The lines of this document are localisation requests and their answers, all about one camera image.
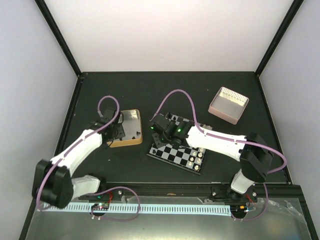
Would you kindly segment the black front mounting rail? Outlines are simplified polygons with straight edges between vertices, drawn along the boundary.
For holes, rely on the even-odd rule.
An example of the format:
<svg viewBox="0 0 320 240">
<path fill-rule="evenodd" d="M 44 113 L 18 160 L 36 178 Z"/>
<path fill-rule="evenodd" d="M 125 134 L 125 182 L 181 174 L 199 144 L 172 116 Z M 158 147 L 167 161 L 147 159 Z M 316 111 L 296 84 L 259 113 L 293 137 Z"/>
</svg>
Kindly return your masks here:
<svg viewBox="0 0 320 240">
<path fill-rule="evenodd" d="M 174 197 L 209 197 L 224 199 L 231 189 L 230 183 L 155 183 L 155 182 L 105 182 L 98 187 L 98 192 L 119 187 L 128 192 L 125 187 L 132 189 L 139 196 L 174 196 Z M 305 199 L 299 185 L 284 183 L 267 183 L 267 193 L 270 198 Z"/>
</svg>

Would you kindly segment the black right frame post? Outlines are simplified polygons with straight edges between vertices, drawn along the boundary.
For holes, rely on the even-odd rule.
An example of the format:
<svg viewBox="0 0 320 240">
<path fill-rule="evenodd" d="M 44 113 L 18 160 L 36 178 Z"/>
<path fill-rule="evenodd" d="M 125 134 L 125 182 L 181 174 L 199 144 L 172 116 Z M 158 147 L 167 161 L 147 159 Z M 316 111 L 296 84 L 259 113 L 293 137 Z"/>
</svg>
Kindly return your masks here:
<svg viewBox="0 0 320 240">
<path fill-rule="evenodd" d="M 263 73 L 265 67 L 267 66 L 269 60 L 271 59 L 273 53 L 277 49 L 279 43 L 281 42 L 283 36 L 288 30 L 290 24 L 298 13 L 300 7 L 304 3 L 304 0 L 293 0 L 288 11 L 286 12 L 283 20 L 281 21 L 274 37 L 272 38 L 266 52 L 264 53 L 258 67 L 255 70 L 255 75 L 260 77 Z"/>
</svg>

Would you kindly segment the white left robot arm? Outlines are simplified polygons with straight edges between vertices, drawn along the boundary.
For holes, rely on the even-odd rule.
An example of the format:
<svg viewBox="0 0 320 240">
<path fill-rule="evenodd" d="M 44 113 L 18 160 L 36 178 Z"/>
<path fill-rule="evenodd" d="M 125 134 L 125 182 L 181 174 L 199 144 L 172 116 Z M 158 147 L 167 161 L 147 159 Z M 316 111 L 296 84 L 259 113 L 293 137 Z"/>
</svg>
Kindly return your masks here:
<svg viewBox="0 0 320 240">
<path fill-rule="evenodd" d="M 108 192 L 101 178 L 93 175 L 72 178 L 80 164 L 102 144 L 112 143 L 125 136 L 123 113 L 108 107 L 99 120 L 91 122 L 81 135 L 64 151 L 51 160 L 40 160 L 36 167 L 31 195 L 59 209 L 71 200 L 91 194 L 103 199 Z"/>
</svg>

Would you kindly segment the light blue slotted rail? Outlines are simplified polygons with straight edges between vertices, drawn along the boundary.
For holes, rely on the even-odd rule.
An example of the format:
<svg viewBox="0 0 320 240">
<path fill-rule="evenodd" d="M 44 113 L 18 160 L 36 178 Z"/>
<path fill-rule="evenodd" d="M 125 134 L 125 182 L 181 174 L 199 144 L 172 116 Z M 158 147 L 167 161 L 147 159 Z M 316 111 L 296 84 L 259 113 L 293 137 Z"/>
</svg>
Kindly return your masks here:
<svg viewBox="0 0 320 240">
<path fill-rule="evenodd" d="M 94 214 L 163 214 L 163 215 L 208 215 L 230 217 L 228 205 L 195 204 L 137 204 L 112 203 L 106 207 L 102 203 L 71 202 L 65 208 L 44 206 L 45 212 L 94 213 Z"/>
</svg>

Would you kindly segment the pink patterned tray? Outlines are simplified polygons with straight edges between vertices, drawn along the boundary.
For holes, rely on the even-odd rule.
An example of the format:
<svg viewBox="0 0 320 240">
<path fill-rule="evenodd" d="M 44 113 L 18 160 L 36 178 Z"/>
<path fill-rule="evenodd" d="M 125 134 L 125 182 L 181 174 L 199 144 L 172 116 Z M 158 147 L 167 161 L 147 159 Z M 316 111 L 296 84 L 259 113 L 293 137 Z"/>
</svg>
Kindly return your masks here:
<svg viewBox="0 0 320 240">
<path fill-rule="evenodd" d="M 209 104 L 208 112 L 236 125 L 248 103 L 248 97 L 222 86 Z"/>
</svg>

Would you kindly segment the black corner frame post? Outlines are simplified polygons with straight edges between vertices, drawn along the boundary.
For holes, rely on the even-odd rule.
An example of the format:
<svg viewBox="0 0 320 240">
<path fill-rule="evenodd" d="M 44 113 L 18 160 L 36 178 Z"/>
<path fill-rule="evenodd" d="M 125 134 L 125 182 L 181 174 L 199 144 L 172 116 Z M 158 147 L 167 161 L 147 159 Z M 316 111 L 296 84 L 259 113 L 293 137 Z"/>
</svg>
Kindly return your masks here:
<svg viewBox="0 0 320 240">
<path fill-rule="evenodd" d="M 40 10 L 42 16 L 44 17 L 47 25 L 49 26 L 51 32 L 53 33 L 55 39 L 57 40 L 62 52 L 64 53 L 66 59 L 68 60 L 72 70 L 74 71 L 75 75 L 79 77 L 82 74 L 63 34 L 61 33 L 60 28 L 58 27 L 47 3 L 45 0 L 35 0 L 34 1 Z"/>
</svg>

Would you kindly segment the yellow bear tin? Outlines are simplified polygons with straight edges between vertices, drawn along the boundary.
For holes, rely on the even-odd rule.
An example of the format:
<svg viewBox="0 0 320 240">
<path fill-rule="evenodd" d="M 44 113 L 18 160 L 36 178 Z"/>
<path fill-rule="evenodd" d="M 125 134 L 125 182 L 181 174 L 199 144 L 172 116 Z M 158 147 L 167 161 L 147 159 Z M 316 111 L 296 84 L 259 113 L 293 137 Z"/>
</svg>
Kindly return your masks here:
<svg viewBox="0 0 320 240">
<path fill-rule="evenodd" d="M 125 137 L 107 141 L 109 148 L 134 146 L 143 142 L 141 114 L 138 109 L 121 111 L 118 123 L 123 125 Z"/>
</svg>

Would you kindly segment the black white chessboard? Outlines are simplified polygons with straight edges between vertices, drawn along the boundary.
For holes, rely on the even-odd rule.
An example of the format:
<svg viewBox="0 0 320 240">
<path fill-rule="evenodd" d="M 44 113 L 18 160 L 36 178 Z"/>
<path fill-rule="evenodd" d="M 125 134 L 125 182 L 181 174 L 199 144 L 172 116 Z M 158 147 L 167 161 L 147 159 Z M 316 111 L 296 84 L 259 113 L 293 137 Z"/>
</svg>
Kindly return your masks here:
<svg viewBox="0 0 320 240">
<path fill-rule="evenodd" d="M 164 115 L 167 119 L 168 114 L 172 113 L 169 112 Z M 172 114 L 171 119 L 168 120 L 175 121 L 177 125 L 176 132 L 173 135 L 177 138 L 177 147 L 174 147 L 170 144 L 162 147 L 155 147 L 153 140 L 146 155 L 164 163 L 184 169 L 196 175 L 200 175 L 200 171 L 207 151 L 204 148 L 191 147 L 186 141 L 187 131 L 190 130 L 191 127 L 195 126 L 194 121 L 174 114 Z"/>
</svg>

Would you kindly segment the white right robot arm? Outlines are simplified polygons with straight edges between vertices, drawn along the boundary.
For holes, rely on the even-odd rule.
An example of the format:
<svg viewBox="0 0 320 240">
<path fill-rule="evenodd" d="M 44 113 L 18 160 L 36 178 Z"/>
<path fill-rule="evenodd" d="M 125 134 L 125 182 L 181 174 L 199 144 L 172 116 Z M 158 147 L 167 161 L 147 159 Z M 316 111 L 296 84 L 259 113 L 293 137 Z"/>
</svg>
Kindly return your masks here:
<svg viewBox="0 0 320 240">
<path fill-rule="evenodd" d="M 257 133 L 230 135 L 206 129 L 193 121 L 183 120 L 176 124 L 162 114 L 153 117 L 149 126 L 164 144 L 203 148 L 239 162 L 240 170 L 227 189 L 228 198 L 234 202 L 240 201 L 253 184 L 266 181 L 273 154 L 265 148 L 266 142 Z"/>
</svg>

